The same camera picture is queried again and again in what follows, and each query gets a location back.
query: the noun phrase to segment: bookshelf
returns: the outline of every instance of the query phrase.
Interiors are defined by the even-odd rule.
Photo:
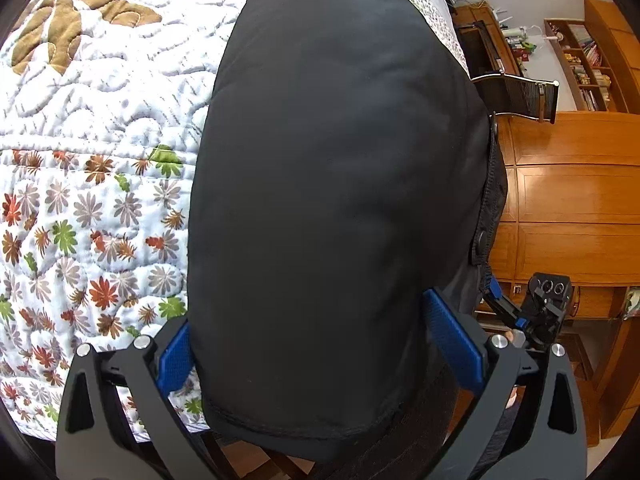
[[[596,45],[600,53],[600,60],[588,58],[570,25],[578,26],[573,27],[574,30],[576,28],[580,29],[580,26],[585,27],[588,32],[583,20],[545,20],[545,31],[548,36],[554,36],[556,34],[555,31],[562,33],[562,40],[551,40],[551,45],[556,56],[558,56],[576,107],[578,110],[584,111],[628,112],[616,74],[611,68],[606,55],[599,48],[599,45]],[[569,55],[571,59],[567,59],[565,54]],[[584,74],[588,81],[578,80],[576,72]],[[598,81],[602,82],[605,79],[603,77],[597,78],[596,74],[598,73],[609,78],[610,86],[608,88],[598,85]]]

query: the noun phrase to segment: bedspread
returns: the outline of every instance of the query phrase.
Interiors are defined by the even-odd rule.
[[[124,348],[185,313],[194,165],[244,1],[32,0],[1,47],[0,396],[23,433],[55,440],[80,343]],[[194,372],[170,398],[206,428]]]

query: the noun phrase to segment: black garment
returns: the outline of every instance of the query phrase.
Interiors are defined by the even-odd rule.
[[[188,316],[213,428],[325,461],[433,381],[420,295],[478,302],[489,140],[408,0],[247,0],[191,191]]]

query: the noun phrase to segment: chair backrest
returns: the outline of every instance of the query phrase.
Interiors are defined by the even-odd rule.
[[[489,113],[520,115],[552,124],[556,120],[558,81],[538,81],[510,74],[487,74],[471,81]]]

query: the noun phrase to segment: quilt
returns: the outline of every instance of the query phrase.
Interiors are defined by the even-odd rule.
[[[466,69],[433,3],[410,1]],[[125,348],[186,312],[191,181],[244,2],[31,0],[1,46],[0,396],[23,433],[55,440],[79,344]],[[207,428],[194,372],[170,400]]]

